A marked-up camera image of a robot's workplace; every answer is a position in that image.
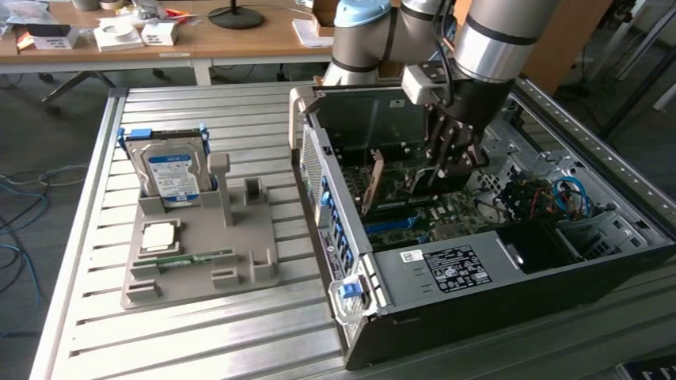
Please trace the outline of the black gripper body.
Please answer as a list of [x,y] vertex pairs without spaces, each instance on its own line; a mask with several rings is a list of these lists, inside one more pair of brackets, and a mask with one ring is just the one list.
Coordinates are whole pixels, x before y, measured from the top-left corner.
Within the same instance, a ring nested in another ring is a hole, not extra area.
[[475,131],[483,131],[496,118],[515,82],[515,79],[503,83],[476,79],[454,80],[454,102],[443,107],[444,114],[470,124]]

